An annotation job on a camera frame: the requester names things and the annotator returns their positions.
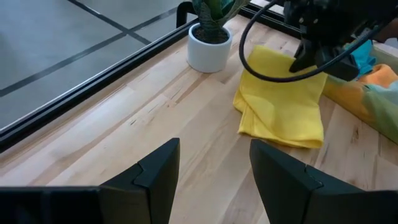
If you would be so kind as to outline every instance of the orange cloth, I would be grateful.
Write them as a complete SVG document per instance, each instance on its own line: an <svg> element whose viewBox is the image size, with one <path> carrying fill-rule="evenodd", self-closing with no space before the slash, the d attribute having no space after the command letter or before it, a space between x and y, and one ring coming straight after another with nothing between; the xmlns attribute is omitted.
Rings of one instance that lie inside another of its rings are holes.
<svg viewBox="0 0 398 224"><path fill-rule="evenodd" d="M390 66L380 64L375 65L372 73L362 76L358 81L363 84L374 84L389 88L391 83L398 81L398 76Z"/></svg>
<svg viewBox="0 0 398 224"><path fill-rule="evenodd" d="M335 77L328 77L323 94L370 124L375 121L375 118L362 103L365 95L363 88L363 85L358 82L346 82Z"/></svg>

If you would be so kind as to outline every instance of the potted plant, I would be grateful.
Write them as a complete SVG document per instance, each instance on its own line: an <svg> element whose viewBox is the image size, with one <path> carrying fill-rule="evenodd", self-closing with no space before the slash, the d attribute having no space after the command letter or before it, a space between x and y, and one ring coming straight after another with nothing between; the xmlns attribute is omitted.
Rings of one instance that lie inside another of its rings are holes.
<svg viewBox="0 0 398 224"><path fill-rule="evenodd" d="M188 63L203 73L225 68L232 43L224 24L250 0L192 0L199 23L189 29Z"/></svg>

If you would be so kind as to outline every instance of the blue object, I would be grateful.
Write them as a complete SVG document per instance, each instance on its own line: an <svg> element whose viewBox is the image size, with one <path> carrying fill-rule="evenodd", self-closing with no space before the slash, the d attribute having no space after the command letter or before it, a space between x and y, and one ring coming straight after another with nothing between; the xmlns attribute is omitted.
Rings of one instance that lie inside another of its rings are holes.
<svg viewBox="0 0 398 224"><path fill-rule="evenodd" d="M346 45L345 49L351 47L354 44ZM357 78L369 73L372 71L373 66L376 64L376 58L371 56L371 51L373 48L373 43L371 40L366 41L363 45L358 47L353 53L352 56L355 58L355 62L359 68L359 74Z"/></svg>

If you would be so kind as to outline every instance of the green leaf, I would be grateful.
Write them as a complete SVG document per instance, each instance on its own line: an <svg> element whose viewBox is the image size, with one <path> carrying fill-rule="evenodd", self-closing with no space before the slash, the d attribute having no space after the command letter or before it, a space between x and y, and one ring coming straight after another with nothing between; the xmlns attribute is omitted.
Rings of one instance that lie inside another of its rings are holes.
<svg viewBox="0 0 398 224"><path fill-rule="evenodd" d="M225 16L231 9L232 6L234 5L235 0L223 0L221 3L222 8L223 8L223 15Z"/></svg>
<svg viewBox="0 0 398 224"><path fill-rule="evenodd" d="M205 31L207 41L209 43L216 42L217 38L220 36L220 32L222 32L221 27L211 17L210 8L207 6L206 3L202 3L200 9L200 26Z"/></svg>
<svg viewBox="0 0 398 224"><path fill-rule="evenodd" d="M211 17L214 20L221 19L224 16L221 0L205 0L205 3L210 8Z"/></svg>
<svg viewBox="0 0 398 224"><path fill-rule="evenodd" d="M202 3L203 3L203 0L192 0L193 10L195 10L195 12L198 16L200 14Z"/></svg>
<svg viewBox="0 0 398 224"><path fill-rule="evenodd" d="M229 12L227 12L223 18L217 20L218 25L222 27L228 20L237 15L243 6L249 4L250 1L251 0L235 0Z"/></svg>

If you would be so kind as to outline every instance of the wood grain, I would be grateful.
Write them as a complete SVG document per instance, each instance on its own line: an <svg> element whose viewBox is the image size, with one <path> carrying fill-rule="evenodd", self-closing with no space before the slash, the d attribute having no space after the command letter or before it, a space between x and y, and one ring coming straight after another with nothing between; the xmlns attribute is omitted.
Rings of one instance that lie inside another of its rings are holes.
<svg viewBox="0 0 398 224"><path fill-rule="evenodd" d="M186 63L186 39L129 72L0 155L1 185L98 185L172 137L181 139L180 177L170 223L267 223L232 106L242 66L238 41L247 19L227 23L227 67L202 74ZM246 44L292 55L299 40L255 24ZM328 98L320 100L321 149L276 145L366 190L398 188L398 148Z"/></svg>

